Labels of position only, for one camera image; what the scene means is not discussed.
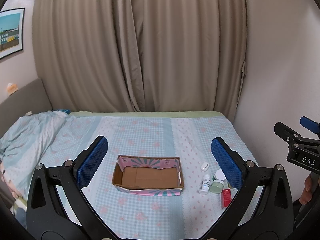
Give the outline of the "person right hand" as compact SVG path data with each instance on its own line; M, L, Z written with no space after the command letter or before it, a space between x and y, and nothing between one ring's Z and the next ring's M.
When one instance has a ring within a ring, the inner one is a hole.
M299 199L300 204L306 205L308 202L310 202L312 198L311 188L312 188L312 180L311 180L311 175L309 175L304 182L304 189Z

